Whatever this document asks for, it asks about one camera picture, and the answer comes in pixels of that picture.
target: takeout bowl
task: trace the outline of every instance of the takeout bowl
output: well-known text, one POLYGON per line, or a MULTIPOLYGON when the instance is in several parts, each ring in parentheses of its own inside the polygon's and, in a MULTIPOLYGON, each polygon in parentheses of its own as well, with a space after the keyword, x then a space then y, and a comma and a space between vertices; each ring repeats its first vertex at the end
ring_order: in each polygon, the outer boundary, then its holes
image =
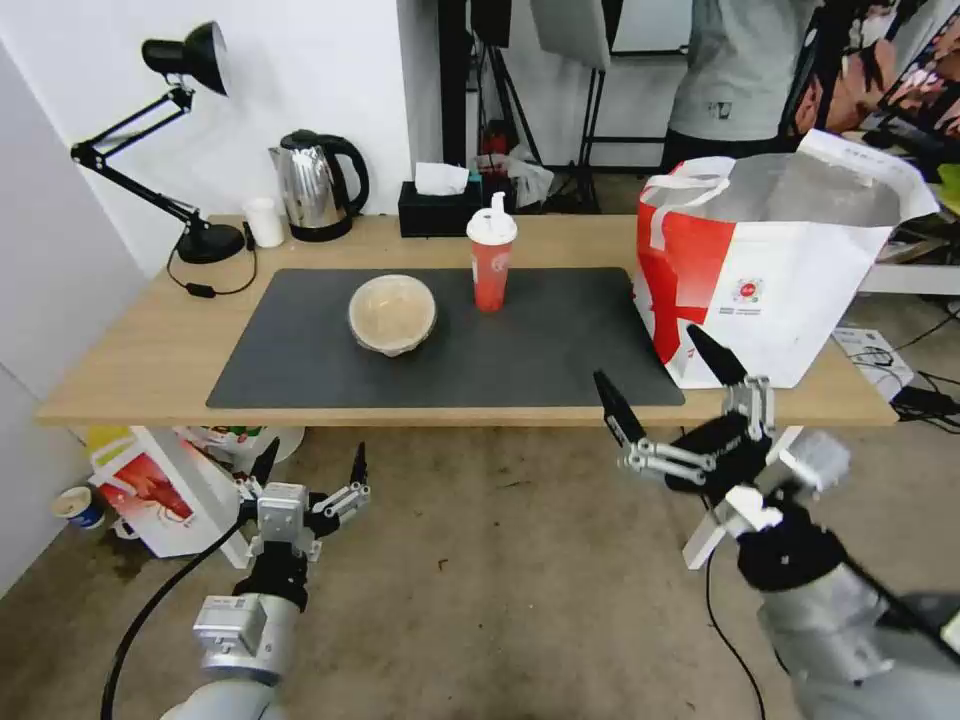
POLYGON ((348 309, 357 343, 396 357, 422 343, 437 319, 430 288, 409 275, 380 275, 353 293, 348 309))

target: gray t-shirt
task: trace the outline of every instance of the gray t-shirt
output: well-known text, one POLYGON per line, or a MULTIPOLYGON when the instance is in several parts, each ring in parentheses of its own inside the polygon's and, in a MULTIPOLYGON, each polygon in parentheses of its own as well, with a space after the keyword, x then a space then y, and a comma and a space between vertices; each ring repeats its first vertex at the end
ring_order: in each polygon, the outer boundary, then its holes
POLYGON ((705 140, 776 137, 817 0, 693 0, 688 70, 670 129, 705 140))

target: lamp arm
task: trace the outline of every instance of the lamp arm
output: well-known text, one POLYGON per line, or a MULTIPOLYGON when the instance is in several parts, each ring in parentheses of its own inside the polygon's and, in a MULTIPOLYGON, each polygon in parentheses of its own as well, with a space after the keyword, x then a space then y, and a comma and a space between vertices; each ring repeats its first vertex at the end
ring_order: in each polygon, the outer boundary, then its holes
POLYGON ((183 204, 178 203, 172 198, 168 198, 166 195, 155 192, 150 188, 141 185, 136 180, 124 175, 120 171, 110 167, 107 164, 107 159, 111 155, 115 155, 124 148, 133 145, 134 143, 142 140, 147 135, 159 130, 160 128, 168 125, 177 118, 183 117, 184 115, 190 112, 190 109, 193 105, 193 90, 190 88, 184 87, 182 85, 176 85, 170 89, 163 97, 158 100, 150 103, 141 110, 138 110, 133 115, 121 120, 115 125, 110 126, 102 133, 94 135, 88 140, 78 142, 72 148, 70 148, 70 157, 73 158, 73 161, 79 165, 82 165, 85 168, 93 170, 98 175, 105 177, 107 180, 110 180, 113 183, 116 183, 123 189, 132 192, 134 195, 146 200, 151 205, 160 208, 164 212, 173 215, 175 218, 180 220, 183 223, 186 223, 188 227, 194 221, 200 220, 199 212, 194 209, 187 209, 183 204), (121 142, 117 143, 109 150, 101 151, 98 149, 98 145, 103 144, 108 141, 117 131, 122 130, 131 123, 139 120, 144 115, 156 110, 167 102, 172 102, 177 106, 176 111, 167 117, 158 120, 153 125, 140 130, 132 135, 125 137, 121 142))

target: concrete floor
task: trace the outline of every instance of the concrete floor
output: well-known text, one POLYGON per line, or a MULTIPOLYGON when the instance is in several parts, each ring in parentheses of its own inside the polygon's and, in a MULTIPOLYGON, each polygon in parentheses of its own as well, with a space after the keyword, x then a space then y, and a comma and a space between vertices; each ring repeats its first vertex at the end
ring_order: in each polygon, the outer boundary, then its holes
MULTIPOLYGON (((604 210, 632 212, 636 179, 601 180, 604 210)), ((903 342, 942 317, 907 297, 861 297, 848 319, 903 342)), ((960 324, 908 349, 960 377, 960 324)), ((900 425, 839 433, 846 485, 814 514, 893 588, 960 588, 955 438, 900 425)), ((291 718, 752 718, 750 687, 710 629, 704 576, 680 548, 690 497, 614 468, 591 429, 316 430, 288 480, 332 489, 367 441, 374 500, 324 546, 281 697, 291 718)), ((0 600, 3 716, 95 717, 130 619, 183 561, 67 528, 0 600)), ((797 717, 726 542, 718 621, 771 720, 797 717)), ((217 556, 160 606, 128 656, 118 718, 158 718, 201 683, 190 628, 205 595, 240 575, 217 556)))

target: black kettle handle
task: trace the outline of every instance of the black kettle handle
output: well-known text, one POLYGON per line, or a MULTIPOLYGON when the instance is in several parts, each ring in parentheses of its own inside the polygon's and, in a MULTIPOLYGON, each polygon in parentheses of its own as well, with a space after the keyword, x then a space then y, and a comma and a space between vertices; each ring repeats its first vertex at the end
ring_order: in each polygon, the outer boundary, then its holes
MULTIPOLYGON (((360 192, 357 193, 357 196, 353 198, 353 200, 349 198, 345 199, 350 215, 359 215, 360 210, 363 209, 367 198, 370 196, 370 175, 367 173, 367 164, 363 161, 363 155, 360 154, 360 151, 357 150, 352 142, 339 135, 320 135, 318 142, 323 147, 323 152, 329 158, 330 163, 335 166, 334 172, 340 175, 340 177, 337 178, 338 181, 343 182, 343 171, 340 168, 340 163, 337 162, 334 156, 346 155, 350 158, 351 162, 353 162, 353 168, 357 171, 357 177, 360 179, 360 192)), ((343 185, 343 188, 344 195, 346 195, 346 184, 343 185)))

